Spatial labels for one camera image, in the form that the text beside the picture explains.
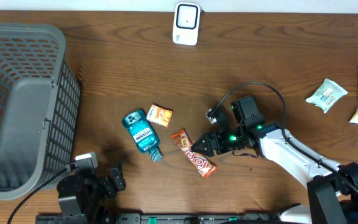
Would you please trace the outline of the orange chocolate bar wrapper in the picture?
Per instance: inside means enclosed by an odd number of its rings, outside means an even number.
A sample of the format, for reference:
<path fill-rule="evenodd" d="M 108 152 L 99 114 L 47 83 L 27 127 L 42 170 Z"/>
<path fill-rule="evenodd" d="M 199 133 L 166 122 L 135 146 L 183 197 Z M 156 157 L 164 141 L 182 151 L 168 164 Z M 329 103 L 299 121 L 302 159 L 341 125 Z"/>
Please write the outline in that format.
<path fill-rule="evenodd" d="M 191 150 L 193 142 L 187 135 L 185 129 L 181 129 L 178 132 L 172 134 L 170 138 L 184 152 L 185 156 L 196 167 L 197 171 L 203 178 L 209 177 L 217 170 L 217 167 L 211 163 L 209 159 L 206 158 L 206 156 Z"/>

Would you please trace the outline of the blue Listerine mouthwash bottle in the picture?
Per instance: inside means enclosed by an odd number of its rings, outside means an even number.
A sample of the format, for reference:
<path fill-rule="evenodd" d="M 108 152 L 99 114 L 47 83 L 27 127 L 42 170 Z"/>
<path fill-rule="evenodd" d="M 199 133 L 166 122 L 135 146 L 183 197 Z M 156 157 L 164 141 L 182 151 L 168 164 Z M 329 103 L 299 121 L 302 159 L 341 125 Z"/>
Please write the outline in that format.
<path fill-rule="evenodd" d="M 138 151 L 148 154 L 153 162 L 162 159 L 159 145 L 160 139 L 146 119 L 143 110 L 135 110 L 123 117 L 122 124 L 134 140 Z"/>

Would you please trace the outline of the small orange tissue pack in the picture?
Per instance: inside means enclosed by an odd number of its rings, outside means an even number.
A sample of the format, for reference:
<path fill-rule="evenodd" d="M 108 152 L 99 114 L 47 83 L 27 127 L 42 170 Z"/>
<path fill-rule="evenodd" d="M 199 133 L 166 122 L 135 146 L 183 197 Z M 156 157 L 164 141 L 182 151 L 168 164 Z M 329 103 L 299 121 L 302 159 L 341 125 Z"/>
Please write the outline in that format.
<path fill-rule="evenodd" d="M 147 121 L 167 128 L 171 121 L 172 115 L 173 111 L 152 104 L 147 113 L 146 119 Z"/>

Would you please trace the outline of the pale green snack packet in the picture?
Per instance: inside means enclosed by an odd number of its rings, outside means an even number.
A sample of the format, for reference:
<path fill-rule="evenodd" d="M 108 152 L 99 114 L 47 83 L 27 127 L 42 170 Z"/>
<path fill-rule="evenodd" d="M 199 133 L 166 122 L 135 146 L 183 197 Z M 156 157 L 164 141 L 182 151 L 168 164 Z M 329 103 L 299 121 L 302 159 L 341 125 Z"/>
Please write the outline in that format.
<path fill-rule="evenodd" d="M 321 86 L 306 99 L 307 103 L 312 103 L 320 107 L 324 114 L 337 102 L 341 97 L 347 95 L 348 92 L 339 86 L 336 82 L 325 78 Z"/>

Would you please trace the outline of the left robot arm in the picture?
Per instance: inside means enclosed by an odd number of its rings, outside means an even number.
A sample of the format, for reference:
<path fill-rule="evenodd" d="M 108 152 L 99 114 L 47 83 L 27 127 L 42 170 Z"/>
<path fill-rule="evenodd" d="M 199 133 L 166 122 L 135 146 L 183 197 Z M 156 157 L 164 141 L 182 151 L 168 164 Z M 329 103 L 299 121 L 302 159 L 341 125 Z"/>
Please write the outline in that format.
<path fill-rule="evenodd" d="M 63 223 L 116 223 L 106 201 L 126 189 L 121 163 L 110 168 L 104 177 L 97 177 L 90 158 L 75 161 L 69 168 L 74 174 L 57 185 Z"/>

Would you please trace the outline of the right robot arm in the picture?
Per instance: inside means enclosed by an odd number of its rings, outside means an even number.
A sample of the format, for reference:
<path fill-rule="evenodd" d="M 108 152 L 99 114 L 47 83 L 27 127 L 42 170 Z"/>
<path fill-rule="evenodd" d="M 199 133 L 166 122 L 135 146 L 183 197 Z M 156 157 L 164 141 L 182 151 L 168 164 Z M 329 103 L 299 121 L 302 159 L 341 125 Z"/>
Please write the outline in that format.
<path fill-rule="evenodd" d="M 192 145 L 193 152 L 212 157 L 241 149 L 253 149 L 253 157 L 278 164 L 308 191 L 309 204 L 290 205 L 269 213 L 248 213 L 242 223 L 358 223 L 358 164 L 332 161 L 296 138 L 278 122 L 266 123 L 254 98 L 233 101 L 239 124 L 231 129 L 225 114 L 206 113 L 217 131 L 204 134 Z"/>

